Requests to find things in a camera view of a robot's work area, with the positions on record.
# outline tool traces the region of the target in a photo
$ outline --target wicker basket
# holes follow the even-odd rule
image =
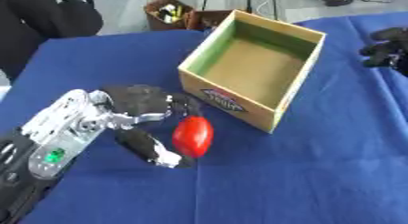
[[[185,21],[183,19],[178,20],[177,22],[168,24],[163,20],[157,17],[155,13],[158,13],[158,10],[168,4],[173,4],[175,6],[181,5],[183,7],[183,13],[190,12],[193,8],[189,5],[185,5],[179,0],[156,0],[145,6],[146,16],[148,18],[148,25],[150,30],[153,31],[162,31],[162,30],[172,30],[172,29],[185,29]]]

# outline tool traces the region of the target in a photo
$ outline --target blue table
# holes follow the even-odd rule
[[[365,69],[371,31],[407,13],[301,23],[328,33],[273,135],[204,106],[216,135],[194,168],[145,164],[106,132],[23,223],[405,224],[408,79]],[[203,39],[172,31],[49,41],[0,104],[0,131],[69,89],[149,84],[180,91],[177,65]],[[169,143],[171,127],[158,131]]]

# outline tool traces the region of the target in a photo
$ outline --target open box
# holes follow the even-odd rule
[[[325,34],[234,10],[178,67],[186,91],[271,132]]]

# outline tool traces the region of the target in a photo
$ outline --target printed logo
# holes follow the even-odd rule
[[[246,112],[244,107],[239,105],[235,102],[234,99],[227,97],[217,90],[214,89],[201,89],[204,94],[206,94],[207,98],[213,102],[215,102],[219,107],[228,110],[228,111],[241,111]]]

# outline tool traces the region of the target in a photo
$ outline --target floor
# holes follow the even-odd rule
[[[203,0],[180,0],[200,9]],[[105,25],[100,35],[125,34],[148,30],[143,6],[148,0],[95,0],[97,10],[102,14]],[[286,22],[298,22],[313,18],[341,15],[360,15],[407,11],[408,0],[394,0],[390,4],[366,3],[355,0],[351,5],[326,7],[321,0],[276,0],[277,13],[273,11],[272,0],[252,0],[253,10],[258,15]],[[247,0],[208,0],[207,9],[246,9]],[[0,73],[0,86],[8,81]]]

